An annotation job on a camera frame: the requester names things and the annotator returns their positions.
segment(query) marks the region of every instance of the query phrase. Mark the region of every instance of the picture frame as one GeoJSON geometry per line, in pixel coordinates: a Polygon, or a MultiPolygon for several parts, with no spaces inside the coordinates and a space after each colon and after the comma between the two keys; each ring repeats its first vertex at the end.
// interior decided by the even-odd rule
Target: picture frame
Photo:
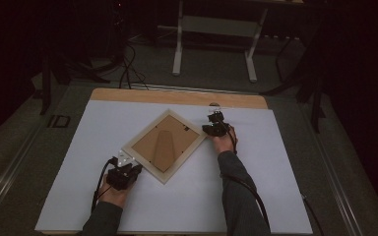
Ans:
{"type": "Polygon", "coordinates": [[[166,184],[206,136],[201,127],[167,109],[122,149],[166,184]]]}

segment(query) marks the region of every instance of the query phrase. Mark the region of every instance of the person's left hand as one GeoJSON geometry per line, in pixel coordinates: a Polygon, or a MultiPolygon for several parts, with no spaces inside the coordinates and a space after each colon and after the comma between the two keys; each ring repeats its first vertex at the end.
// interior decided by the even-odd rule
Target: person's left hand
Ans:
{"type": "Polygon", "coordinates": [[[103,176],[103,184],[99,189],[98,194],[100,197],[98,200],[124,208],[128,193],[131,191],[135,183],[126,190],[118,191],[106,183],[106,176],[106,174],[103,176]]]}

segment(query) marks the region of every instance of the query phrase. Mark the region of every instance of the white surface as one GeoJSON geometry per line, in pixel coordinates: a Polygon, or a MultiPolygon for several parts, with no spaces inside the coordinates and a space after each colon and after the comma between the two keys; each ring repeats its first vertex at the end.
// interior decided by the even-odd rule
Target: white surface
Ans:
{"type": "MultiPolygon", "coordinates": [[[[194,125],[208,124],[207,106],[91,100],[35,230],[81,230],[104,163],[166,109],[194,125]]],[[[256,183],[272,232],[312,233],[273,111],[222,113],[235,127],[238,156],[256,183]]],[[[119,231],[225,232],[220,171],[210,141],[204,140],[165,185],[143,170],[119,231]]]]}

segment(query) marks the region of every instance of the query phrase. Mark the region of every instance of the hand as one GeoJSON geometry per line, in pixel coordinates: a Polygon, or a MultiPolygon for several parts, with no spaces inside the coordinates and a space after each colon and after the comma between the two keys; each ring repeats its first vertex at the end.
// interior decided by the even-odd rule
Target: hand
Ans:
{"type": "MultiPolygon", "coordinates": [[[[234,127],[229,126],[229,133],[234,138],[235,144],[237,144],[238,138],[235,135],[234,127]]],[[[234,145],[232,143],[232,140],[231,140],[231,137],[229,136],[229,134],[225,134],[222,137],[209,136],[209,139],[213,141],[214,148],[215,148],[217,154],[220,154],[221,152],[226,151],[226,150],[234,151],[234,145]]]]}
{"type": "Polygon", "coordinates": [[[118,191],[106,183],[106,175],[104,175],[102,187],[100,187],[99,189],[100,197],[98,200],[102,202],[111,203],[121,208],[124,208],[128,193],[131,191],[134,184],[132,184],[126,190],[118,191]]]}

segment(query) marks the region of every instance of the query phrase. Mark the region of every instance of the white table leg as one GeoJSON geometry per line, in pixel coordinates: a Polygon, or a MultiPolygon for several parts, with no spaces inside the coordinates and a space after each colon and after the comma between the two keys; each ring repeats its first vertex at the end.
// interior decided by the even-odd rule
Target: white table leg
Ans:
{"type": "Polygon", "coordinates": [[[265,22],[268,9],[264,9],[260,22],[257,24],[256,31],[253,36],[253,43],[251,44],[250,50],[245,51],[245,62],[247,65],[248,77],[251,83],[257,82],[256,70],[254,69],[253,54],[256,50],[257,41],[260,38],[260,33],[263,28],[263,23],[265,22]]]}
{"type": "Polygon", "coordinates": [[[173,62],[173,76],[180,75],[180,65],[182,62],[182,18],[183,18],[183,1],[179,2],[179,19],[177,21],[177,45],[176,51],[174,53],[174,62],[173,62]]]}

